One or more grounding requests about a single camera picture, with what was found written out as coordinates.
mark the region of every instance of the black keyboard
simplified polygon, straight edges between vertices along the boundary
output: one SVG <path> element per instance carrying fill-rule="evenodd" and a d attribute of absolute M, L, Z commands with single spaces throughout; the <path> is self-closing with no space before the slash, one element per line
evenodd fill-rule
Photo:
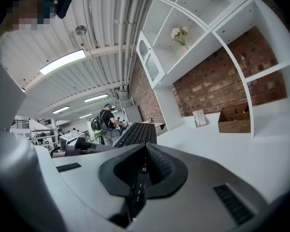
<path fill-rule="evenodd" d="M 134 123 L 117 141 L 116 148 L 142 143 L 157 143 L 154 124 Z"/>

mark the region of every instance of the ceiling light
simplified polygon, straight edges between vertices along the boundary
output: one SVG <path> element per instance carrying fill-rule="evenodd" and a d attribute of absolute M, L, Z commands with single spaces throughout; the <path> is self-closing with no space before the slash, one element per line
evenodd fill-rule
<path fill-rule="evenodd" d="M 61 111 L 66 110 L 66 109 L 68 109 L 68 108 L 70 108 L 70 107 L 69 107 L 69 106 L 65 106 L 65 107 L 63 107 L 63 108 L 60 108 L 60 109 L 58 109 L 58 110 L 56 110 L 56 111 L 53 111 L 53 114 L 60 113 Z"/>
<path fill-rule="evenodd" d="M 84 118 L 84 117 L 87 117 L 87 116 L 90 116 L 90 115 L 92 115 L 92 114 L 87 114 L 87 115 L 81 116 L 79 118 Z"/>
<path fill-rule="evenodd" d="M 65 65 L 65 64 L 71 63 L 75 60 L 85 58 L 85 57 L 86 57 L 86 55 L 85 55 L 85 52 L 83 49 L 76 51 L 76 52 L 72 52 L 72 53 L 69 53 L 68 55 L 65 55 L 65 56 L 58 58 L 57 60 L 49 63 L 48 65 L 46 65 L 45 67 L 40 69 L 40 72 L 43 75 L 46 75 L 47 73 L 50 73 L 51 71 Z"/>
<path fill-rule="evenodd" d="M 104 97 L 108 97 L 108 94 L 92 97 L 92 98 L 84 100 L 84 102 L 88 102 L 88 101 L 90 102 L 90 101 L 94 101 L 94 100 L 101 99 L 101 98 L 104 98 Z"/>

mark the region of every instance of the vase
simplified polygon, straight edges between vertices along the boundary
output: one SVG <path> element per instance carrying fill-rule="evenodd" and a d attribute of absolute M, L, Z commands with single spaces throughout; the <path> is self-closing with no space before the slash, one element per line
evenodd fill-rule
<path fill-rule="evenodd" d="M 183 52 L 184 52 L 184 53 L 187 52 L 187 51 L 189 50 L 189 48 L 188 48 L 186 45 L 184 45 L 184 46 L 182 47 L 182 49 L 183 49 Z"/>

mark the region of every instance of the white pipe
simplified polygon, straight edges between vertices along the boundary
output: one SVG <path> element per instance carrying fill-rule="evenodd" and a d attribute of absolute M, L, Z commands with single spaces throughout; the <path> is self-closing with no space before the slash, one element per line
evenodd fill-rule
<path fill-rule="evenodd" d="M 120 6 L 120 16 L 119 16 L 119 32 L 118 32 L 118 63 L 119 63 L 119 81 L 121 85 L 123 84 L 123 76 L 122 76 L 122 45 L 123 45 L 123 36 L 124 36 L 124 24 L 126 20 L 126 14 L 127 14 L 127 5 L 128 0 L 121 0 L 121 6 Z"/>
<path fill-rule="evenodd" d="M 126 40 L 127 49 L 129 49 L 130 44 L 131 44 L 132 29 L 133 29 L 133 25 L 134 25 L 135 12 L 137 10 L 138 2 L 139 2 L 139 0 L 132 0 L 132 6 L 131 6 L 131 11 L 130 11 L 130 16 L 129 16 L 127 40 Z M 130 50 L 126 51 L 126 54 L 125 54 L 125 72 L 124 72 L 125 85 L 127 85 L 126 76 L 128 74 L 127 64 L 128 64 L 128 59 L 129 59 L 129 53 L 130 53 Z"/>
<path fill-rule="evenodd" d="M 143 0 L 142 7 L 141 7 L 141 10 L 140 10 L 140 13 L 139 13 L 139 18 L 137 20 L 136 29 L 135 29 L 134 38 L 133 38 L 132 50 L 131 50 L 131 54 L 130 54 L 128 74 L 127 74 L 126 79 L 125 79 L 125 84 L 128 83 L 130 69 L 131 69 L 132 56 L 133 56 L 134 50 L 135 50 L 134 45 L 135 45 L 136 37 L 138 36 L 138 29 L 139 29 L 141 20 L 143 19 L 142 15 L 143 15 L 143 11 L 144 11 L 144 8 L 145 8 L 145 5 L 146 5 L 146 1 L 147 0 Z"/>

